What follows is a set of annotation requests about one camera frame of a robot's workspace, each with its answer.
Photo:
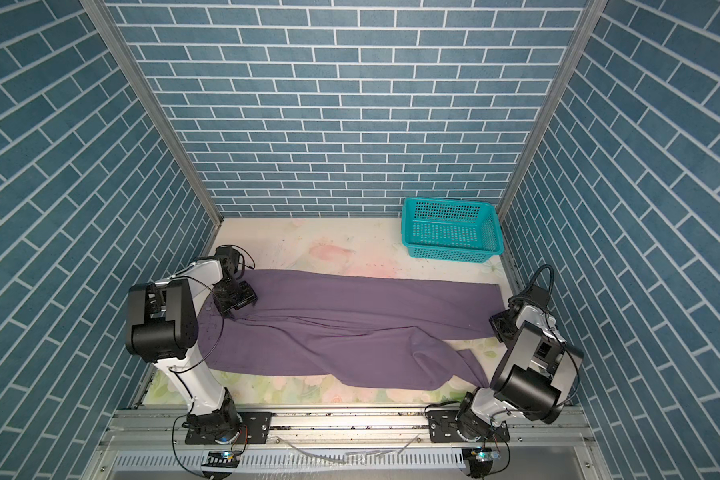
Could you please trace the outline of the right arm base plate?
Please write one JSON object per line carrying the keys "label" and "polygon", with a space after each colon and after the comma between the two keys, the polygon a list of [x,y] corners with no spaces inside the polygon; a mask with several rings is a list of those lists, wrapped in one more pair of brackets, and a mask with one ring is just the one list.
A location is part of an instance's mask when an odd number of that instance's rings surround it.
{"label": "right arm base plate", "polygon": [[508,443],[510,435],[505,422],[489,425],[470,411],[429,410],[425,413],[432,443]]}

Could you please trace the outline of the purple trousers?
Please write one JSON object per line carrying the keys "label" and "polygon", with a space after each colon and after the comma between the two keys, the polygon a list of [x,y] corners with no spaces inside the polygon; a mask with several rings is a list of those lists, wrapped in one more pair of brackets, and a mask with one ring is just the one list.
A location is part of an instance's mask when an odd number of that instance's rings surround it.
{"label": "purple trousers", "polygon": [[458,377],[485,387],[475,354],[452,342],[490,338],[499,286],[336,276],[298,270],[246,274],[258,295],[222,316],[198,315],[207,365],[262,376],[332,375],[352,387],[431,391]]}

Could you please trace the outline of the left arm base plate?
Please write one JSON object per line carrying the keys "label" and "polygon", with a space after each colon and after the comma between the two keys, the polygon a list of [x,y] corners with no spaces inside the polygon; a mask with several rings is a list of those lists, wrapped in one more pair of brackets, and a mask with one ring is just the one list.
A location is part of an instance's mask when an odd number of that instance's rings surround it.
{"label": "left arm base plate", "polygon": [[188,415],[182,422],[188,445],[265,444],[273,415],[265,411]]}

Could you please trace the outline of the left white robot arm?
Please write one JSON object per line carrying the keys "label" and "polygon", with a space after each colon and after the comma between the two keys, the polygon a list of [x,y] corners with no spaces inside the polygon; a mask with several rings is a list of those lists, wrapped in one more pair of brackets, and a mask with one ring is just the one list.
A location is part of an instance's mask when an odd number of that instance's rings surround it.
{"label": "left white robot arm", "polygon": [[231,444],[243,420],[228,389],[206,361],[219,341],[200,350],[198,315],[204,308],[221,315],[222,334],[232,313],[257,301],[243,280],[248,267],[236,246],[224,245],[167,278],[130,287],[126,305],[126,350],[157,369],[178,389],[188,406],[183,426],[188,441]]}

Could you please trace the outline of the teal plastic basket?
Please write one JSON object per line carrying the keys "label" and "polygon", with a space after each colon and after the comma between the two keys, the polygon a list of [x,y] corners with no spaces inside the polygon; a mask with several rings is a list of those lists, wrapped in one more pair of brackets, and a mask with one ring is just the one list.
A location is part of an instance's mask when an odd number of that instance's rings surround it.
{"label": "teal plastic basket", "polygon": [[419,259],[482,264],[504,253],[499,218],[489,203],[408,198],[401,236],[408,254]]}

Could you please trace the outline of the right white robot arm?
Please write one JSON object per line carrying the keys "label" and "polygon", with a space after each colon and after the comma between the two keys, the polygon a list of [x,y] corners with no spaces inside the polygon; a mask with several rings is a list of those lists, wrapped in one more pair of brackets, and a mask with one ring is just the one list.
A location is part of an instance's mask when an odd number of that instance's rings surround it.
{"label": "right white robot arm", "polygon": [[465,396],[455,425],[474,442],[506,434],[506,420],[519,414],[554,423],[574,395],[584,353],[563,339],[555,317],[545,308],[517,302],[491,318],[506,345],[490,385]]}

